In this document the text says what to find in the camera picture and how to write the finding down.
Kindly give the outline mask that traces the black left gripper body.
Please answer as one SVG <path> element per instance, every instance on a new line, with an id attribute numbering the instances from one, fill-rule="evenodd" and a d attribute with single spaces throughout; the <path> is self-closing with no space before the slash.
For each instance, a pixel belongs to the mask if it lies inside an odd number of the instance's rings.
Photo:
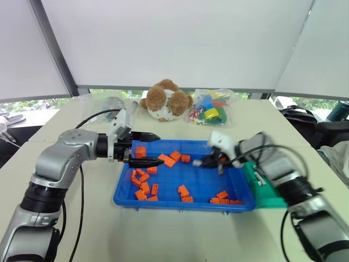
<path id="1" fill-rule="evenodd" d="M 114 143 L 114 151 L 113 151 L 114 160 L 128 163 L 132 158 L 131 156 L 132 145 L 133 145 L 132 133 L 128 133 L 124 138 L 118 137 Z"/>

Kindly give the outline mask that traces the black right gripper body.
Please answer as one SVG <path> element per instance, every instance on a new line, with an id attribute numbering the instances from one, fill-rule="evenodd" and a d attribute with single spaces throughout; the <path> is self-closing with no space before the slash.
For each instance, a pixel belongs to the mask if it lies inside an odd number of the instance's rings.
<path id="1" fill-rule="evenodd" d="M 217 147 L 213 147 L 210 157 L 213 164 L 231 164 L 227 154 Z"/>

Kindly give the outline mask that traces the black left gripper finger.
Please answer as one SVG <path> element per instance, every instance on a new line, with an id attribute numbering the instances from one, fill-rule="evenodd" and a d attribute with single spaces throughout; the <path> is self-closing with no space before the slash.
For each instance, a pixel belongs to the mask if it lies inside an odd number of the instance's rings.
<path id="1" fill-rule="evenodd" d="M 150 132 L 131 132 L 131 136 L 133 140 L 141 142 L 152 142 L 161 139 L 158 135 Z"/>
<path id="2" fill-rule="evenodd" d="M 130 168 L 151 168 L 164 164 L 164 161 L 154 157 L 130 158 L 128 165 Z"/>

